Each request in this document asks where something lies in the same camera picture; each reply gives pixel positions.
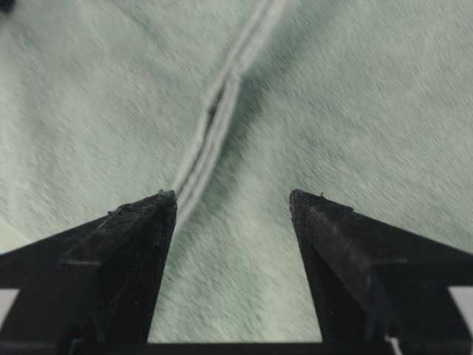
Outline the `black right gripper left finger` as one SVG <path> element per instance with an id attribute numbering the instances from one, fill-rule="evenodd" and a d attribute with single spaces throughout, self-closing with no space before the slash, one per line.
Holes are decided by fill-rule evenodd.
<path id="1" fill-rule="evenodd" d="M 177 216 L 173 191 L 1 256 L 3 354 L 104 354 L 149 338 Z"/>

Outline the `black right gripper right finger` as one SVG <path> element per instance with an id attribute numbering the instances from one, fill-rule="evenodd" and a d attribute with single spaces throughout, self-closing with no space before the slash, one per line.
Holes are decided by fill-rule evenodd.
<path id="1" fill-rule="evenodd" d="M 300 189 L 291 221 L 325 345 L 363 354 L 470 354 L 456 291 L 472 289 L 472 255 Z"/>

